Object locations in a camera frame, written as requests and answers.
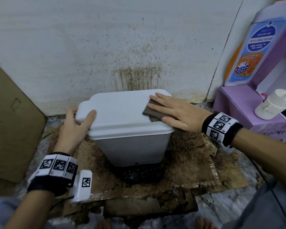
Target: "person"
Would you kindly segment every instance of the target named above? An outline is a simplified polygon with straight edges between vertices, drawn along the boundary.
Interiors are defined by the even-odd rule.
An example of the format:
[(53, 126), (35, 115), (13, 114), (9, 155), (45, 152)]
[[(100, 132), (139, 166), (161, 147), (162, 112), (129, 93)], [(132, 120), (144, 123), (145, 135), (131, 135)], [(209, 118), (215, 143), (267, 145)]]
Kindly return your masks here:
[[(149, 108), (174, 117), (163, 117), (163, 122), (190, 132), (201, 132), (203, 122), (212, 114), (184, 100), (160, 93), (150, 96), (150, 99), (163, 106), (148, 104)], [(96, 111), (91, 111), (84, 122), (77, 125), (74, 121), (76, 110), (77, 108), (71, 108), (67, 111), (54, 151), (72, 156), (91, 127)], [(231, 146), (251, 157), (273, 175), (275, 179), (270, 182), (271, 188), (286, 212), (286, 143), (242, 128), (235, 135)], [(46, 221), (53, 202), (54, 194), (43, 190), (30, 191), (21, 202), (0, 198), (0, 228), (50, 228)], [(98, 225), (98, 228), (105, 228), (105, 226)], [(207, 219), (198, 217), (194, 228), (214, 229), (215, 227)], [(222, 228), (286, 228), (286, 216), (282, 213), (271, 191), (263, 186), (241, 216), (234, 222), (224, 224)]]

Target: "bottle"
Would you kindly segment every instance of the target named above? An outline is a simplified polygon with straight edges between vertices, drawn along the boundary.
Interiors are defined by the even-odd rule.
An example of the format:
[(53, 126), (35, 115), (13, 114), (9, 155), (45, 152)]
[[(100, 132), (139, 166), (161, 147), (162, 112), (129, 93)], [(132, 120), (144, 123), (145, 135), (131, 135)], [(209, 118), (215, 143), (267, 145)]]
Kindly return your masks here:
[(263, 120), (270, 120), (286, 109), (286, 90), (276, 89), (254, 111)]
[(235, 52), (239, 51), (237, 57), (233, 56), (227, 66), (225, 86), (248, 84), (285, 29), (286, 0), (258, 11)]

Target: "bottle label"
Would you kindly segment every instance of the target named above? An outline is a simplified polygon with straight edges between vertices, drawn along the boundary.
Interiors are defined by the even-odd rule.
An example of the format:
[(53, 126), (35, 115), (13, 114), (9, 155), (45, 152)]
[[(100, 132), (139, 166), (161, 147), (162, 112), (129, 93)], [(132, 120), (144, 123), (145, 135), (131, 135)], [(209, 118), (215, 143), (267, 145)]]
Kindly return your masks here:
[(249, 36), (245, 38), (241, 56), (232, 71), (229, 82), (248, 80), (257, 72), (265, 53), (274, 45), (274, 39), (279, 37), (286, 21), (283, 17), (267, 19), (256, 23)]

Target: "white wall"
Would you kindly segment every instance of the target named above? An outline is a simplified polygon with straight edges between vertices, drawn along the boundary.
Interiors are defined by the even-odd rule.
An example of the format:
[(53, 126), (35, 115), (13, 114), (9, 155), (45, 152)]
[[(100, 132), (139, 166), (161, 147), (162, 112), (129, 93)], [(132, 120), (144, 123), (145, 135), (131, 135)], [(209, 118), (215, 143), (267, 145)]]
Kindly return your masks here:
[(226, 67), (235, 50), (243, 41), (255, 14), (259, 10), (272, 5), (274, 2), (275, 0), (243, 0), (214, 74), (207, 97), (208, 100), (213, 100), (215, 98), (217, 88), (224, 85)]
[(206, 98), (242, 0), (0, 0), (0, 66), (46, 115), (98, 92)]

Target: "bin lid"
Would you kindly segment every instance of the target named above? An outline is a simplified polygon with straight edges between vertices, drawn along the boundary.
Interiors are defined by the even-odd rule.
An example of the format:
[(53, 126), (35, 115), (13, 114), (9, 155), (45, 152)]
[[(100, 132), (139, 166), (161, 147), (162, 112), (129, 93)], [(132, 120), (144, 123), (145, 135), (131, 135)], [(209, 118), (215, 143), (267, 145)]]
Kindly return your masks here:
[(151, 122), (149, 116), (142, 114), (149, 95), (156, 92), (171, 96), (163, 89), (98, 93), (80, 103), (75, 121), (81, 124), (95, 109), (96, 119), (87, 134), (94, 140), (171, 133), (172, 127), (161, 121)]

